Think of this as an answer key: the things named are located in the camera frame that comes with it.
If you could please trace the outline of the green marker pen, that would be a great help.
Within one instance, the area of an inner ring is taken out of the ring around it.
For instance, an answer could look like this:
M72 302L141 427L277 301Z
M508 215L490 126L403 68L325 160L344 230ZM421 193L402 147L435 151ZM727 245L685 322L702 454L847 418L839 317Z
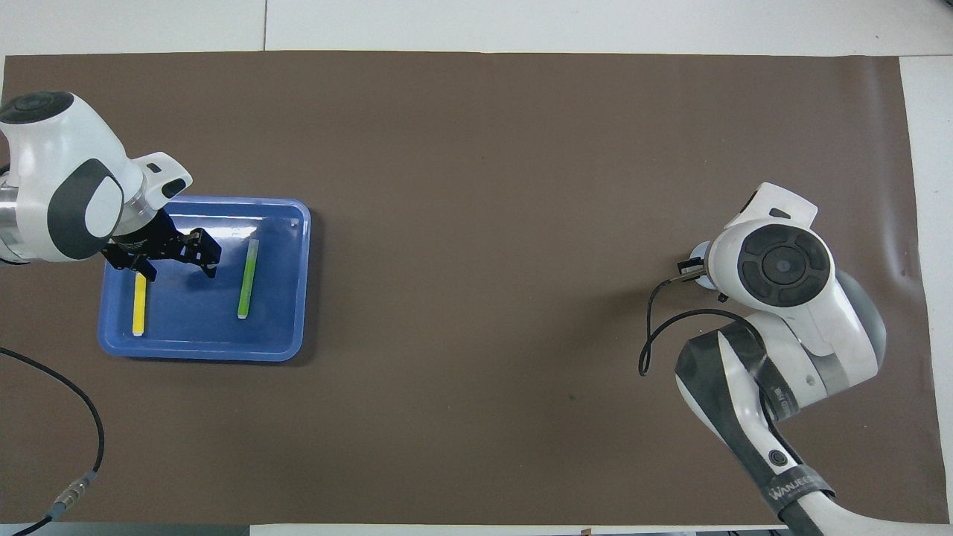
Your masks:
M238 319L248 319L249 312L251 312L253 279L255 279L256 266L258 265L259 248L260 240L251 238L243 264L242 281L238 305L236 306L236 318Z

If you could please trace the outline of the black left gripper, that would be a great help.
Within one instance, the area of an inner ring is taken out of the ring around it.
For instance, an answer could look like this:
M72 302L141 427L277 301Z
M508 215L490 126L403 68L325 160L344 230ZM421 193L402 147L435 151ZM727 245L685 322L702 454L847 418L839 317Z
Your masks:
M156 281L157 277L150 259L176 259L182 264L198 266L206 277L214 279L221 252L219 243L204 228L181 234L164 209L159 209L139 230L113 235L104 247L104 257L110 265L130 266L130 270L149 282Z

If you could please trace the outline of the brown table mat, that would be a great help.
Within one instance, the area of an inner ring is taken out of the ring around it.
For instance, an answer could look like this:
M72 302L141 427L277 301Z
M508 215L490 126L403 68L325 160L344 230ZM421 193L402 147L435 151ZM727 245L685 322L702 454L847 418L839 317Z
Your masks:
M68 521L765 525L678 393L648 294L763 181L877 302L877 377L783 435L871 517L949 518L901 67L887 57L225 52L9 57L3 98L85 99L194 196L313 215L282 364L106 355L101 258L0 267L0 345L104 421Z

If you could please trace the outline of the blue plastic tray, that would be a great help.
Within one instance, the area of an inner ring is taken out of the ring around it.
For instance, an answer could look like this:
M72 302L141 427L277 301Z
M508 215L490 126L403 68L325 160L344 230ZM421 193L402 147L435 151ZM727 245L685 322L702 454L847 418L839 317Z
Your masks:
M220 245L217 277L157 261L145 334L132 334L134 275L104 268L98 340L110 355L282 363L305 330L312 214L293 198L183 196L166 206L177 228L204 228ZM248 319L236 318L249 240L260 240Z

